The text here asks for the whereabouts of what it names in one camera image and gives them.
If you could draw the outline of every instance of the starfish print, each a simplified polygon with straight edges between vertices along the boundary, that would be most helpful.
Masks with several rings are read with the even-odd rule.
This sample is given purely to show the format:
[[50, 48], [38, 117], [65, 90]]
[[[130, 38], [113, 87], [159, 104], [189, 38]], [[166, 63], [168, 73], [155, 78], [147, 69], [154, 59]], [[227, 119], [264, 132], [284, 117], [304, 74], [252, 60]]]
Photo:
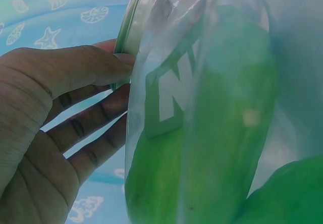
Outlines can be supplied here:
[[61, 29], [58, 29], [56, 31], [52, 31], [50, 27], [47, 27], [44, 33], [44, 36], [37, 41], [35, 41], [35, 45], [40, 45], [41, 49], [57, 49], [58, 46], [55, 42], [55, 37]]

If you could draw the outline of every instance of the plastic bag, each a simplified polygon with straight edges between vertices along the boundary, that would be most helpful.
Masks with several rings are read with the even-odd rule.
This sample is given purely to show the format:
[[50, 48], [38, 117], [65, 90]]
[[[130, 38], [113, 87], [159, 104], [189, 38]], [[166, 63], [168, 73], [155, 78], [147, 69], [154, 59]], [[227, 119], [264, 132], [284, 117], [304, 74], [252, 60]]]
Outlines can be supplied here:
[[[322, 100], [320, 87], [315, 85], [320, 83], [317, 74], [322, 30], [318, 22], [322, 21], [322, 10], [314, 3], [320, 1], [217, 0], [207, 10], [208, 27], [203, 30], [197, 60], [200, 67], [183, 142], [180, 223], [323, 222]], [[228, 15], [223, 14], [223, 5], [239, 11], [235, 15], [232, 12], [232, 21], [223, 19]], [[264, 149], [265, 127], [275, 102], [271, 95], [275, 91], [275, 69], [269, 67], [261, 74], [261, 70], [257, 73], [247, 69], [245, 79], [250, 85], [237, 81], [241, 78], [235, 74], [261, 52], [261, 41], [252, 43], [256, 31], [251, 33], [246, 27], [250, 21], [268, 29], [268, 48], [279, 73], [279, 97]], [[229, 23], [235, 26], [225, 33], [224, 25]], [[268, 62], [268, 54], [262, 53], [262, 57]], [[214, 91], [207, 90], [210, 78], [215, 81]], [[243, 98], [246, 89], [258, 93], [256, 98], [245, 95], [247, 102], [256, 100], [251, 108], [259, 106], [261, 112], [267, 104], [258, 116], [253, 111], [246, 114], [238, 104], [232, 105], [235, 97]], [[245, 132], [238, 128], [237, 119], [229, 117], [239, 112], [247, 126], [252, 123]], [[262, 126], [257, 138], [254, 131]]]
[[205, 5], [206, 0], [156, 0], [144, 26], [126, 143], [126, 201], [133, 224], [177, 218], [183, 111]]
[[[200, 20], [172, 12], [163, 33], [142, 38], [128, 114], [130, 221], [322, 223], [320, 0], [208, 1]], [[190, 5], [174, 8], [189, 15]]]

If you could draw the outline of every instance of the fingernail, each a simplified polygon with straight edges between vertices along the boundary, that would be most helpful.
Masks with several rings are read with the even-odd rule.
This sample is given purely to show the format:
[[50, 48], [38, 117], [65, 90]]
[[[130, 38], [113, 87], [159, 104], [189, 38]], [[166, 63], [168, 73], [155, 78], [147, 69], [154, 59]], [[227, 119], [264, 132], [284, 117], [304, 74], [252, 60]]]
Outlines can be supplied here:
[[125, 64], [133, 66], [135, 64], [136, 58], [131, 54], [127, 53], [116, 53], [114, 54], [120, 61], [124, 62]]

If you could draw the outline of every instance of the green produce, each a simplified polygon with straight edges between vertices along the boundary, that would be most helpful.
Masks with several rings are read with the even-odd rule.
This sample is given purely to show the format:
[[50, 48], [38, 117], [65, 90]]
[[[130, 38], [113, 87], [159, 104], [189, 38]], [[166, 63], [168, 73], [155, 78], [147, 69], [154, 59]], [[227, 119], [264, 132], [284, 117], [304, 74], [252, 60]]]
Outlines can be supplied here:
[[194, 69], [198, 27], [146, 77], [145, 129], [125, 186], [132, 224], [176, 224], [179, 206], [185, 224], [227, 224], [247, 197], [273, 114], [276, 62], [267, 31], [232, 6], [219, 12], [198, 62], [204, 65], [188, 129], [176, 96], [173, 116], [157, 121], [164, 102], [158, 83], [167, 70], [187, 78], [179, 67], [185, 54]]
[[232, 221], [249, 192], [278, 93], [268, 32], [232, 6], [219, 7], [219, 15], [183, 144], [185, 224]]
[[322, 224], [323, 156], [291, 162], [245, 201], [233, 224]]

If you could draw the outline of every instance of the blue fabric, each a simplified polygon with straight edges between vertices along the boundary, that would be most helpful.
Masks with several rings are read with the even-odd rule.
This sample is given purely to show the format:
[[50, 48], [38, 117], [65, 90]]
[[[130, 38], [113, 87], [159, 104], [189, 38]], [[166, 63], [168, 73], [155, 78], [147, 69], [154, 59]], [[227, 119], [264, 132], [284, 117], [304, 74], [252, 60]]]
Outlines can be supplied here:
[[[0, 0], [0, 55], [18, 47], [54, 49], [115, 38], [129, 0]], [[89, 107], [108, 92], [62, 113], [44, 130]], [[101, 129], [66, 156], [99, 137]], [[124, 148], [81, 187], [66, 223], [127, 223]]]

